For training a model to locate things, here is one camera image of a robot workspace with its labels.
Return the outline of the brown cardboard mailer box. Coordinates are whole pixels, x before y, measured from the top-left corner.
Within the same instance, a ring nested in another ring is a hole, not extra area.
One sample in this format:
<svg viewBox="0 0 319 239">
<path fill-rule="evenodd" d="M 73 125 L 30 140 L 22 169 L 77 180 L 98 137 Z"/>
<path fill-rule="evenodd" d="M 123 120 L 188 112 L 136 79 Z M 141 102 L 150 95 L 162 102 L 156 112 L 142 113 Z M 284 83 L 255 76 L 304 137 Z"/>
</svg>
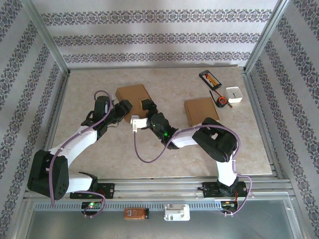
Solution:
<svg viewBox="0 0 319 239">
<path fill-rule="evenodd" d="M 143 84 L 131 85 L 117 88 L 115 96 L 118 101 L 128 100 L 133 106 L 128 115 L 125 116 L 124 120 L 130 123 L 132 115 L 138 115 L 140 118 L 145 118 L 147 111 L 142 109 L 142 100 L 150 99 L 146 88 Z"/>
<path fill-rule="evenodd" d="M 186 100 L 184 102 L 184 109 L 189 126 L 198 125 L 206 118 L 219 121 L 219 116 L 212 98 Z"/>
</svg>

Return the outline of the black orange tape measure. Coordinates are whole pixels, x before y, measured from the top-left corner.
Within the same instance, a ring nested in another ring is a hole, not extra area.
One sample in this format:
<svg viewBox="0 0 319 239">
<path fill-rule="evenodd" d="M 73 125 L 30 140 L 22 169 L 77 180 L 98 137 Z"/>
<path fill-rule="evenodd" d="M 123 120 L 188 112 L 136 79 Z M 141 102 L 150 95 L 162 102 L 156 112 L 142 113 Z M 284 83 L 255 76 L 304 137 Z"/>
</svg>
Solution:
<svg viewBox="0 0 319 239">
<path fill-rule="evenodd" d="M 216 104 L 216 106 L 218 108 L 223 108 L 226 105 L 228 105 L 231 109 L 233 108 L 233 106 L 229 103 L 229 101 L 224 96 L 222 96 L 220 93 L 218 93 L 216 90 L 214 90 L 214 91 L 210 90 L 209 92 L 210 92 L 210 95 L 213 99 L 213 102 Z M 218 95 L 217 99 L 214 98 L 213 92 Z"/>
</svg>

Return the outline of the black tray with orange beads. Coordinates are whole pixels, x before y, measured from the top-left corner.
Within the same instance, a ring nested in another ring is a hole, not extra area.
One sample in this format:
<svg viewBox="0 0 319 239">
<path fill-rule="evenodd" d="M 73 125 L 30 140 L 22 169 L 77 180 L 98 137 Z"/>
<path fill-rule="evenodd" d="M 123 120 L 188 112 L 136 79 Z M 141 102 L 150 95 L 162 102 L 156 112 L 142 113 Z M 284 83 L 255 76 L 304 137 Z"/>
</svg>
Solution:
<svg viewBox="0 0 319 239">
<path fill-rule="evenodd" d="M 199 73 L 199 77 L 212 91 L 217 90 L 222 86 L 222 84 L 209 70 Z"/>
</svg>

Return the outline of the white square clock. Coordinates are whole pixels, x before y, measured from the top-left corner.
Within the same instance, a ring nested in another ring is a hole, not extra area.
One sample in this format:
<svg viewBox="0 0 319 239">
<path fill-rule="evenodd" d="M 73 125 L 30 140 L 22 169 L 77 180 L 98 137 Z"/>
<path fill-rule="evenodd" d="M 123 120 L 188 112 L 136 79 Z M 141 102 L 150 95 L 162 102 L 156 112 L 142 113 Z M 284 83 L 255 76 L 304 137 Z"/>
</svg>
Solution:
<svg viewBox="0 0 319 239">
<path fill-rule="evenodd" d="M 243 94 L 237 86 L 225 88 L 225 95 L 230 104 L 239 103 L 243 99 Z"/>
</svg>

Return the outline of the orange flat device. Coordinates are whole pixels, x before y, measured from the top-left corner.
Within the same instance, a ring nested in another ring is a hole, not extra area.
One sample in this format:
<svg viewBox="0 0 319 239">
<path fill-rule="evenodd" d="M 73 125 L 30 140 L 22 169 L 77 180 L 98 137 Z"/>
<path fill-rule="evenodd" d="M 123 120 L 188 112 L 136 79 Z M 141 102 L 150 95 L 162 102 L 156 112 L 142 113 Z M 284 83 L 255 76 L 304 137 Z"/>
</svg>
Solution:
<svg viewBox="0 0 319 239">
<path fill-rule="evenodd" d="M 149 218 L 148 208 L 125 208 L 124 218 L 127 220 L 144 220 Z"/>
</svg>

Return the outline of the small controller circuit board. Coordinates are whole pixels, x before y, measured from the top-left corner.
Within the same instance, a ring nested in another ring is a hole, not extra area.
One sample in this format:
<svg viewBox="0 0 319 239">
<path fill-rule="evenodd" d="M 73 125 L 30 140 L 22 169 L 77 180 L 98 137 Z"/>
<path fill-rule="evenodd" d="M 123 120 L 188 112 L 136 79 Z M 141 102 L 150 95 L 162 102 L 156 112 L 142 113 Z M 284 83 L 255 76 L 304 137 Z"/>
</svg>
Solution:
<svg viewBox="0 0 319 239">
<path fill-rule="evenodd" d="M 81 209 L 84 210 L 99 210 L 102 208 L 101 202 L 82 202 Z"/>
<path fill-rule="evenodd" d="M 227 210 L 230 210 L 230 209 L 236 210 L 238 208 L 238 202 L 237 201 L 221 201 L 221 206 L 222 208 Z"/>
</svg>

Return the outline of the grey metal base panel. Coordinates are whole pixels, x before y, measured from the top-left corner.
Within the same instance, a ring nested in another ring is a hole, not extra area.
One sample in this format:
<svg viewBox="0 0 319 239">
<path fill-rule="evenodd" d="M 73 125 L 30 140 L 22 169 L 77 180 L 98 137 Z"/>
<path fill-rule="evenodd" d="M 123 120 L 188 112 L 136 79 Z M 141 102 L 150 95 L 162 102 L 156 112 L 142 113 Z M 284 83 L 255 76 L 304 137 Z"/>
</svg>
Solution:
<svg viewBox="0 0 319 239">
<path fill-rule="evenodd" d="M 104 211 L 92 219 L 75 212 L 38 212 L 38 202 L 23 203 L 11 239 L 311 239 L 289 197 L 249 200 L 234 216 L 221 210 L 190 210 L 190 220 L 168 222 L 163 211 L 144 220 L 127 220 L 124 210 Z"/>
</svg>

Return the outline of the aluminium side rail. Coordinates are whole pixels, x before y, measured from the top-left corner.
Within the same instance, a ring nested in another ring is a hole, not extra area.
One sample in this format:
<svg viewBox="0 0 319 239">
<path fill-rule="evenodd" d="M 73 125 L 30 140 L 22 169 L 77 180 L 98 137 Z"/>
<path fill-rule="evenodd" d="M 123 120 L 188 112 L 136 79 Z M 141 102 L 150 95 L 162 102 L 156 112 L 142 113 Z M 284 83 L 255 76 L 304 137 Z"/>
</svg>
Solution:
<svg viewBox="0 0 319 239">
<path fill-rule="evenodd" d="M 247 75 L 245 72 L 243 73 L 243 80 L 245 84 L 245 88 L 251 103 L 252 110 L 254 112 L 254 116 L 256 119 L 256 123 L 261 135 L 261 139 L 265 148 L 266 155 L 268 157 L 270 165 L 273 166 L 274 171 L 276 172 L 274 175 L 277 179 L 284 179 L 284 176 L 281 172 L 274 147 L 272 145 L 269 132 L 266 126 L 266 122 L 264 120 L 262 109 L 260 107 L 258 97 L 256 95 L 253 83 L 251 81 L 251 78 L 249 75 Z"/>
<path fill-rule="evenodd" d="M 24 153 L 29 153 L 30 162 L 29 183 L 33 181 L 47 181 L 46 157 L 50 157 L 48 152 L 49 142 L 55 133 L 55 124 L 58 121 L 62 102 L 63 89 L 68 79 L 67 74 L 58 72 L 58 68 L 52 68 L 44 91 L 40 98 L 40 103 L 33 120 L 33 124 L 28 136 L 28 144 Z"/>
</svg>

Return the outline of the aluminium mounting rail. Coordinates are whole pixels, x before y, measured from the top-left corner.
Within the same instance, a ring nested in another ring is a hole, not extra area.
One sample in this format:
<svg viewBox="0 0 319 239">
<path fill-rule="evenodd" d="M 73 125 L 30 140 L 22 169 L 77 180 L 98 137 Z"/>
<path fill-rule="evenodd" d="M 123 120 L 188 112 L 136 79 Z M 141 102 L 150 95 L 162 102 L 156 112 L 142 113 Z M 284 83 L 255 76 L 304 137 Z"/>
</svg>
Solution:
<svg viewBox="0 0 319 239">
<path fill-rule="evenodd" d="M 275 176 L 253 176 L 249 200 L 276 200 L 295 198 L 289 179 Z M 115 184 L 114 201 L 199 201 L 204 200 L 197 188 L 203 182 L 216 181 L 216 177 L 130 178 L 105 179 L 101 183 Z"/>
</svg>

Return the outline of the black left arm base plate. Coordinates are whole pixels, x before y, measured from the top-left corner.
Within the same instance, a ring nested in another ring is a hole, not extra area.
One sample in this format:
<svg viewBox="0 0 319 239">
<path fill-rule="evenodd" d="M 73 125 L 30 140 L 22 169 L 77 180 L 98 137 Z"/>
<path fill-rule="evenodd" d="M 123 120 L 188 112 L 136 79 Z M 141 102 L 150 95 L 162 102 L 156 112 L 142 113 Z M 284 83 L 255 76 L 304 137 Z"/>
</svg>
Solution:
<svg viewBox="0 0 319 239">
<path fill-rule="evenodd" d="M 93 194 L 92 192 L 103 195 L 106 199 L 113 199 L 115 184 L 114 183 L 97 183 L 89 189 L 90 193 L 70 193 L 70 199 L 102 199 L 101 196 Z"/>
</svg>

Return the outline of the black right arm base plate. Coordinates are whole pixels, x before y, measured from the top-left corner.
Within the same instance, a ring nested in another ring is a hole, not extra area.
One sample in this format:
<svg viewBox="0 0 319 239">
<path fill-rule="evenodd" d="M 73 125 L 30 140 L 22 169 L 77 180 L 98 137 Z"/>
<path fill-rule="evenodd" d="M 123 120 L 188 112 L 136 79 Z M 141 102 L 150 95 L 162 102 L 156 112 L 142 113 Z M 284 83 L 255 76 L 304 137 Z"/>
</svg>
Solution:
<svg viewBox="0 0 319 239">
<path fill-rule="evenodd" d="M 237 192 L 239 197 L 246 197 L 248 189 L 245 182 L 238 182 L 234 189 L 227 189 L 226 187 L 219 187 L 217 182 L 203 182 L 201 187 L 197 188 L 203 192 L 204 198 L 232 198 Z"/>
</svg>

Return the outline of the white plastic bracket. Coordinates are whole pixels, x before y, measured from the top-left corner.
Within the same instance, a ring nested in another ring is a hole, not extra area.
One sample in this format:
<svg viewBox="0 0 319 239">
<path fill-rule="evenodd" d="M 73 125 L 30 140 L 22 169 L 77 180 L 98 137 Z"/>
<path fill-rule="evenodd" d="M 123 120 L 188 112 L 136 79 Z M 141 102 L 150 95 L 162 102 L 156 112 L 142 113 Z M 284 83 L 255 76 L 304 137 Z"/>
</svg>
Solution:
<svg viewBox="0 0 319 239">
<path fill-rule="evenodd" d="M 189 221 L 190 207 L 188 204 L 165 204 L 163 218 L 168 222 Z"/>
</svg>

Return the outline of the aluminium frame post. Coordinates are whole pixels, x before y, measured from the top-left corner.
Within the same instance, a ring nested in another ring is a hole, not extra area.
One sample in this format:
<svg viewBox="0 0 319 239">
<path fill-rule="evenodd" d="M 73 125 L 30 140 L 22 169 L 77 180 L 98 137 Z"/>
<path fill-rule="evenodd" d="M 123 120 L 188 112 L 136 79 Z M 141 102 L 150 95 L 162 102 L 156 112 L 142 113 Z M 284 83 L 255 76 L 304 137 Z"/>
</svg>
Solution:
<svg viewBox="0 0 319 239">
<path fill-rule="evenodd" d="M 20 0 L 24 9 L 26 10 L 28 16 L 35 25 L 37 31 L 39 32 L 42 40 L 47 45 L 49 51 L 51 52 L 53 58 L 57 62 L 60 69 L 66 73 L 67 76 L 70 74 L 70 69 L 67 66 L 62 54 L 60 53 L 57 44 L 55 43 L 53 37 L 51 36 L 41 14 L 37 10 L 34 2 L 32 0 Z"/>
<path fill-rule="evenodd" d="M 270 37 L 272 36 L 273 31 L 275 30 L 279 20 L 281 19 L 282 15 L 284 14 L 287 6 L 289 5 L 291 0 L 278 0 L 276 3 L 269 20 L 267 21 L 260 38 L 257 41 L 245 67 L 244 73 L 248 75 L 252 68 L 254 67 L 255 63 L 257 62 L 260 54 L 262 53 L 265 45 L 269 41 Z"/>
</svg>

